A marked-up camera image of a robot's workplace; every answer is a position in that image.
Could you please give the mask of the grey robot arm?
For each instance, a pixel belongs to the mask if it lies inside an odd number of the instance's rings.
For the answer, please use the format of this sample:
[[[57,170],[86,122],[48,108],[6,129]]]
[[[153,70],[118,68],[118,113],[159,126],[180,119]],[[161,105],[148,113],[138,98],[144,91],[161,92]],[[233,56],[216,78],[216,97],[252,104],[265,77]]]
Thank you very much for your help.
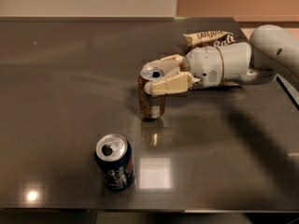
[[[299,40],[276,25],[253,31],[248,42],[191,49],[146,63],[140,76],[147,80],[145,93],[160,96],[190,89],[255,85],[284,77],[299,84]]]

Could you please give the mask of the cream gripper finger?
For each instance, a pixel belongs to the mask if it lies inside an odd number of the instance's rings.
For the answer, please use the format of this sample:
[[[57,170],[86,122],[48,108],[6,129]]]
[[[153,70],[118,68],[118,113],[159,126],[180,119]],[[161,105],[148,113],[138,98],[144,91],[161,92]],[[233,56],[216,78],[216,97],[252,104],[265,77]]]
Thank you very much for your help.
[[[182,93],[187,91],[193,83],[194,77],[190,72],[178,72],[173,76],[149,81],[145,85],[144,91],[146,94],[153,96]]]
[[[160,78],[164,77],[170,71],[178,68],[182,63],[183,57],[175,54],[146,63],[141,69],[143,78]]]

